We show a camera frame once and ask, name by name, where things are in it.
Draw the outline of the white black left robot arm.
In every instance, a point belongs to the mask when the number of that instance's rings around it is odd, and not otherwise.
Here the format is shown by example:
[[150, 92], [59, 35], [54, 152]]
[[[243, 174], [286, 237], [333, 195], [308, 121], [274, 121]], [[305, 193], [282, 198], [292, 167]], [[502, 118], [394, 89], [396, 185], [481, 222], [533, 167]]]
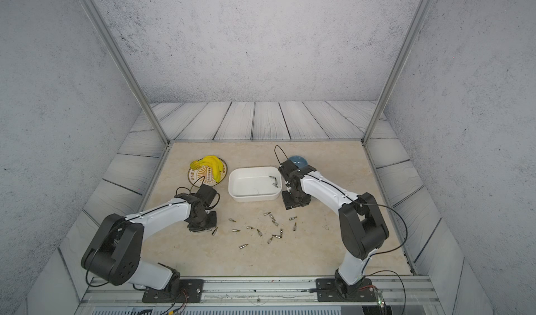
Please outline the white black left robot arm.
[[176, 224], [186, 222], [192, 233], [216, 228], [220, 194], [211, 186], [201, 185], [196, 192], [177, 193], [168, 202], [140, 213], [108, 215], [87, 250], [81, 266], [107, 284], [125, 283], [162, 291], [169, 296], [180, 292], [180, 273], [161, 263], [141, 259], [142, 245], [152, 235]]

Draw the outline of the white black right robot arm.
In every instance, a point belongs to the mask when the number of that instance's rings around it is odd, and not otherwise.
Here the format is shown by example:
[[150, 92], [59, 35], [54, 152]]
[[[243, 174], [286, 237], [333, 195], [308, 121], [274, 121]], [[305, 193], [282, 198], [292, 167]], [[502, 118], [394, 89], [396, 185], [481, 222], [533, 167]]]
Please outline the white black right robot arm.
[[335, 272], [334, 284], [344, 298], [356, 293], [364, 287], [367, 264], [389, 238], [376, 199], [368, 192], [349, 192], [325, 179], [314, 167], [300, 168], [289, 159], [280, 164], [279, 172], [286, 185], [282, 197], [287, 210], [305, 207], [315, 198], [337, 214], [346, 254]]

